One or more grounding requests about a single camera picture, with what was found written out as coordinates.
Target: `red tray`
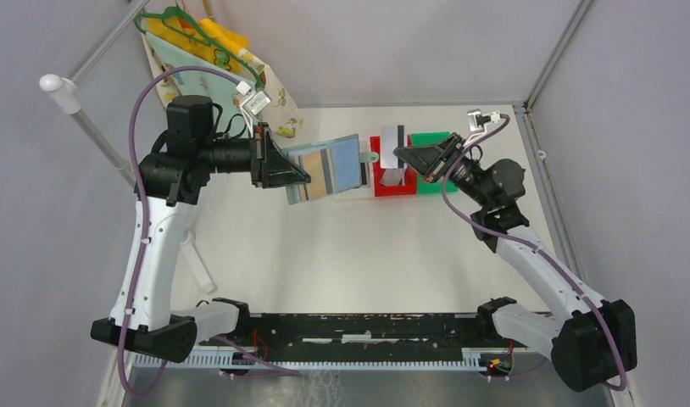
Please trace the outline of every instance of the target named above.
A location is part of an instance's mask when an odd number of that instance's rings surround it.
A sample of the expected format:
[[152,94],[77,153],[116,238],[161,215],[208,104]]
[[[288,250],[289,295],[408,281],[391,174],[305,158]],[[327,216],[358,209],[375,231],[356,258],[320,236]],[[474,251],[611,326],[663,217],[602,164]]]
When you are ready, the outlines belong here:
[[[412,145],[410,136],[408,135],[408,146]],[[380,137],[370,137],[370,150],[373,153],[380,154]],[[376,197],[395,197],[398,195],[415,195],[417,193],[417,173],[410,167],[405,170],[404,185],[395,185],[386,187],[380,183],[380,179],[385,174],[385,170],[380,168],[380,160],[372,163],[372,173],[375,177],[373,185],[375,186]]]

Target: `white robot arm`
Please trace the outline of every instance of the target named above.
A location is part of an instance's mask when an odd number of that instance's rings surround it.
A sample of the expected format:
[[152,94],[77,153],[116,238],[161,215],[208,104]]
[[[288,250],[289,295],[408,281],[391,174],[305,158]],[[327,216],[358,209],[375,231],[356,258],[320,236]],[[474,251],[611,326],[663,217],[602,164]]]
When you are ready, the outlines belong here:
[[[486,125],[498,124],[501,117],[504,124],[485,132]],[[549,316],[535,314],[512,298],[497,298],[478,308],[481,329],[486,336],[515,340],[552,360],[562,380],[576,391],[617,375],[624,379],[625,371],[637,365],[632,309],[622,300],[606,301],[543,247],[516,203],[525,195],[525,170],[519,164],[500,159],[483,169],[466,156],[502,130],[509,117],[475,110],[468,119],[472,134],[466,140],[453,133],[438,144],[397,148],[394,153],[424,180],[443,179],[445,203],[525,277],[551,311]],[[481,209],[471,217],[459,212],[444,192],[444,181],[451,181]]]
[[[273,143],[270,128],[259,123],[249,138],[216,133],[213,109],[220,106],[202,96],[178,97],[168,105],[168,130],[139,164],[149,208],[143,225],[142,202],[136,203],[136,229],[123,286],[108,318],[94,321],[91,337],[118,345],[126,329],[125,348],[163,360],[182,362],[195,343],[236,329],[244,303],[215,298],[209,305],[171,310],[170,290],[175,263],[186,228],[195,212],[200,189],[210,174],[250,173],[254,186],[284,187],[310,181],[309,175],[286,159]],[[147,241],[142,240],[147,228]],[[134,301],[126,308],[140,246],[146,243]],[[128,326],[124,325],[128,314]]]

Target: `gray wall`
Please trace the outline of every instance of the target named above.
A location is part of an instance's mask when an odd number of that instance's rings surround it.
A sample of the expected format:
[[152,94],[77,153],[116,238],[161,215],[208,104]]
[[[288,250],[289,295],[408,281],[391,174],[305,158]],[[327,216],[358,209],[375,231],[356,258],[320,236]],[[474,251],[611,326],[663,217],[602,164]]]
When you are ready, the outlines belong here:
[[534,120],[588,280],[636,312],[636,395],[690,405],[690,0],[596,2]]
[[[38,78],[64,75],[125,7],[0,1],[0,406],[94,405],[103,379],[110,348],[88,332],[122,281],[134,197]],[[80,91],[121,153],[130,107],[147,82],[133,31]],[[157,99],[141,117],[146,148],[164,123]]]
[[[538,354],[517,354],[515,374],[537,365]],[[144,390],[157,369],[137,367],[133,382]],[[125,407],[607,407],[603,387],[571,391],[551,365],[509,383],[488,385],[465,371],[303,371],[300,377],[228,380],[208,369],[168,369],[161,386]]]
[[522,101],[577,0],[211,3],[299,105],[322,107]]

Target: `metal floor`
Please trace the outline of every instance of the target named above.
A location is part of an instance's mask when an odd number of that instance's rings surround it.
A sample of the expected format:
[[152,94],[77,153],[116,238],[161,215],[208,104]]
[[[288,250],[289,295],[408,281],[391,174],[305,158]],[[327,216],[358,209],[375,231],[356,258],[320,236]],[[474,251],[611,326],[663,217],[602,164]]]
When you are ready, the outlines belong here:
[[[536,365],[540,357],[519,354],[515,372]],[[156,369],[136,368],[137,390],[145,390]],[[602,386],[574,393],[551,365],[520,380],[491,383],[476,373],[453,371],[308,371],[301,377],[235,380],[218,371],[168,369],[146,399],[127,399],[128,407],[344,407],[344,406],[477,406],[549,407],[611,406]]]

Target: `green hanger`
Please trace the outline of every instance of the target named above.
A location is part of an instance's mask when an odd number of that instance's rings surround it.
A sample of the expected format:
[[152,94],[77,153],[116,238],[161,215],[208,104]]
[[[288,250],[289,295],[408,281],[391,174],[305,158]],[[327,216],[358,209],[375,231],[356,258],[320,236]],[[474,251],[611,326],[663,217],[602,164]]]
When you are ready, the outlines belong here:
[[[181,30],[178,27],[174,27],[170,24],[168,24],[167,19],[171,17],[179,17],[183,20],[185,20],[202,38],[196,38],[195,36],[191,36]],[[227,50],[225,47],[220,45],[219,42],[216,40],[210,38],[203,32],[203,29],[200,28],[200,25],[197,23],[196,20],[193,19],[193,17],[190,16],[190,14],[186,13],[183,11],[181,8],[176,7],[176,6],[170,6],[163,10],[162,14],[155,14],[155,13],[139,13],[136,18],[133,20],[133,23],[136,25],[136,28],[145,34],[147,31],[141,27],[141,20],[142,19],[156,19],[160,20],[163,22],[163,25],[168,27],[169,29],[177,32],[178,34],[187,37],[191,41],[195,41],[198,44],[204,45],[205,47],[216,47],[223,53],[227,54],[228,57],[235,59],[240,65],[242,65],[246,70],[248,70],[252,75],[253,78],[255,78],[255,87],[256,88],[262,88],[263,87],[263,81],[260,79],[260,75],[248,64],[246,64],[242,59],[238,58],[235,54]]]

